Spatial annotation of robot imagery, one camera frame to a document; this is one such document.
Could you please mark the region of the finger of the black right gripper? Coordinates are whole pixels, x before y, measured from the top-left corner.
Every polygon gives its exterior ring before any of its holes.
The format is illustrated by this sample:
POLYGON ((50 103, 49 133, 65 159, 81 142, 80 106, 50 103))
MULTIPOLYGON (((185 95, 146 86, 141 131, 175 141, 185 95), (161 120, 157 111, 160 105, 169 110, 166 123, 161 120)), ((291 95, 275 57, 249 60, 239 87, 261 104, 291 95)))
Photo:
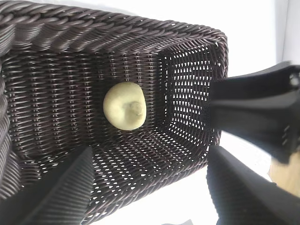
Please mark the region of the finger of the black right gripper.
POLYGON ((289 61, 210 83, 210 126, 288 164, 300 147, 300 67, 289 61))

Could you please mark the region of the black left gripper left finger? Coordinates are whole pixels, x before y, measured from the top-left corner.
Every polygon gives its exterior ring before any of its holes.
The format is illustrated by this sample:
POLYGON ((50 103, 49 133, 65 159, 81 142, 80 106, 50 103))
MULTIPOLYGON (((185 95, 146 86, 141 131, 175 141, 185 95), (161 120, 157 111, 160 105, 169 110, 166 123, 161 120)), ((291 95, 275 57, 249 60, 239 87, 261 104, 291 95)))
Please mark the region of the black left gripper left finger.
POLYGON ((0 204, 2 225, 79 225, 89 205, 92 148, 81 146, 44 178, 0 204))

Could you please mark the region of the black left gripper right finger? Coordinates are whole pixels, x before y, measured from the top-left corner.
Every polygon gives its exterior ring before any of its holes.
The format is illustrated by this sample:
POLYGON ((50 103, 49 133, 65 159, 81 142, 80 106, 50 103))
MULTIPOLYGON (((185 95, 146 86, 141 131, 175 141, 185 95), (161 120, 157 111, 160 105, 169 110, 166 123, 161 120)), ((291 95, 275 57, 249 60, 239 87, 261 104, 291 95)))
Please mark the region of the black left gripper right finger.
POLYGON ((300 199, 245 166, 221 146, 208 153, 207 183, 219 225, 298 225, 300 199))

